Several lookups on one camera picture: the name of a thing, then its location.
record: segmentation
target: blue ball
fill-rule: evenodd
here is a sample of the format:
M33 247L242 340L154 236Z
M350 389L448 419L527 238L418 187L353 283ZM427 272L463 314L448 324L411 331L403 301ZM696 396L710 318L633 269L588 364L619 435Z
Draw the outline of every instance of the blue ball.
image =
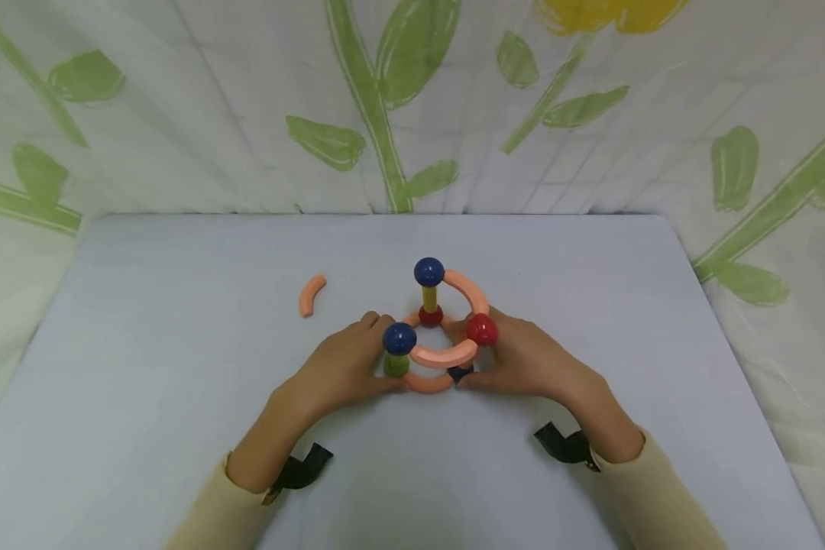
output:
M406 355L413 351L416 340L415 330L406 323L394 323L382 335L382 345L392 355Z
M412 271L415 280L423 287L435 287L443 282L443 264L436 258L423 258L416 262Z

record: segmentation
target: white table surface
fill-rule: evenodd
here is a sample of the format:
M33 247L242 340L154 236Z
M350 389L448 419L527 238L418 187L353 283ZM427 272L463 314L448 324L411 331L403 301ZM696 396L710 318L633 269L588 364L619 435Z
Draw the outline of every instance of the white table surface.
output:
M126 215L94 224L0 404L0 550L158 548L322 337L413 310L425 255L603 372L730 548L823 548L666 220ZM297 447L336 457L263 548L628 545L596 474L536 444L550 420L576 429L544 400L457 390L341 412Z

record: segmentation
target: beige sleeve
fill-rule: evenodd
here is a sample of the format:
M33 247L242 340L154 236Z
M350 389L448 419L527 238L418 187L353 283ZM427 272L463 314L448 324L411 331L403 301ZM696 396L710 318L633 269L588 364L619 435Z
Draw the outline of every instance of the beige sleeve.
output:
M272 493L254 494L226 476L223 457L202 486L166 550L249 550L277 510Z
M726 548L706 512L675 475L666 453L649 433L642 433L645 446L631 462L611 464L592 451L635 548Z

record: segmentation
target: black wrist strap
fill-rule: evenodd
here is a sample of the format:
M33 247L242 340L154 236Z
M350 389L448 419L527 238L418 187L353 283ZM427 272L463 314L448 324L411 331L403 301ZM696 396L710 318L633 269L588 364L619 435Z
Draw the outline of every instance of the black wrist strap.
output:
M316 443L312 444L312 450L302 461L287 457L287 462L284 463L284 468L281 468L272 491L280 493L281 490L301 490L312 485L331 458L333 453Z
M544 447L547 454L556 458L559 462L566 464L577 464L583 462L592 471L599 470L593 454L590 452L590 441L583 435L581 430L569 435L567 438L559 433L553 422L547 422L544 428L535 431L535 439Z

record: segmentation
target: toy structure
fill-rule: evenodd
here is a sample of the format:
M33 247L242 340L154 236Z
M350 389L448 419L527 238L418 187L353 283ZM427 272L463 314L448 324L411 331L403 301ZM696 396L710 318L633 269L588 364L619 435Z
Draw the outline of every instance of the toy structure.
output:
M415 280L422 285L422 307L394 323L385 330L382 343L387 352L385 374L402 377L409 387L419 393L439 393L452 387L454 382L470 374L473 358L480 346L491 346L498 339L498 326L489 317L489 302L483 292L462 273L444 270L440 260L423 258L415 265ZM419 346L416 326L426 328L441 325L447 328L452 319L444 314L437 303L437 285L447 283L458 290L471 305L473 315L466 325L466 337L449 335L452 348L431 349ZM431 369L446 370L441 376L424 378L409 370L410 358Z

